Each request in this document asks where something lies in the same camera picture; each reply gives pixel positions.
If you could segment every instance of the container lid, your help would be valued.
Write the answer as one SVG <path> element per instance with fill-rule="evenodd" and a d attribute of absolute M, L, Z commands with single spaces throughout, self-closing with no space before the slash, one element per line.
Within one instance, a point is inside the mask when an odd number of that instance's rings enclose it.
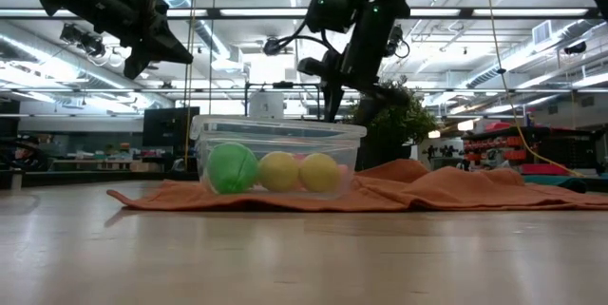
<path fill-rule="evenodd" d="M 248 133 L 276 135 L 276 131 L 267 132 L 263 128 L 282 129 L 280 132 L 289 136 L 323 137 L 325 139 L 359 139 L 367 135 L 368 129 L 361 125 L 330 124 L 299 120 L 256 119 L 242 116 L 198 115 L 192 120 L 190 139 L 197 139 L 203 131 L 232 132 L 235 128 L 246 127 Z"/>

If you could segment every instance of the orange cloth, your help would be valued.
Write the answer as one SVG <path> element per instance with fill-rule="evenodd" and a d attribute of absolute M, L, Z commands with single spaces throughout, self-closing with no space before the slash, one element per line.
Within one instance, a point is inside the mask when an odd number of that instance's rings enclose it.
<path fill-rule="evenodd" d="M 407 211 L 407 210 L 608 210 L 608 197 L 526 184 L 511 169 L 465 172 L 445 167 L 428 172 L 416 161 L 395 161 L 359 172 L 351 191 L 336 200 L 264 195 L 218 196 L 198 182 L 164 181 L 139 200 L 107 194 L 141 210 Z"/>

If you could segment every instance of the green plant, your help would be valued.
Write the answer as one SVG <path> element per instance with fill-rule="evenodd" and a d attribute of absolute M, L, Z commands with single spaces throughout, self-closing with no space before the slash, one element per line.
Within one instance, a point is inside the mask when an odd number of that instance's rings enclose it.
<path fill-rule="evenodd" d="M 435 117 L 422 107 L 421 100 L 414 97 L 414 92 L 405 87 L 406 81 L 407 78 L 402 76 L 399 81 L 381 83 L 381 86 L 407 92 L 411 101 L 405 106 L 389 106 L 365 124 L 368 135 L 364 141 L 370 147 L 393 149 L 409 141 L 418 144 L 428 136 L 428 132 L 437 129 Z M 352 108 L 351 121 L 355 123 L 358 107 L 359 104 Z"/>

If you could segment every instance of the yellow ball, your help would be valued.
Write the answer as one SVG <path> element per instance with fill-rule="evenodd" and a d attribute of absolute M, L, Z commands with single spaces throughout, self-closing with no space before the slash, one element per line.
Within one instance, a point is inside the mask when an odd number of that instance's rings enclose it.
<path fill-rule="evenodd" d="M 327 154 L 311 154 L 300 164 L 300 181 L 311 192 L 335 191 L 340 176 L 340 168 Z"/>
<path fill-rule="evenodd" d="M 290 192 L 297 188 L 298 163 L 285 152 L 271 152 L 259 161 L 259 182 L 269 191 Z"/>

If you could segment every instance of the clear plastic container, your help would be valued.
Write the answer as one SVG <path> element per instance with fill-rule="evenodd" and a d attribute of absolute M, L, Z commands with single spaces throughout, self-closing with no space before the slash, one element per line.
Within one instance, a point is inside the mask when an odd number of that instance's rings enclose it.
<path fill-rule="evenodd" d="M 200 181 L 217 194 L 335 198 L 366 134 L 358 125 L 199 115 L 190 139 Z"/>

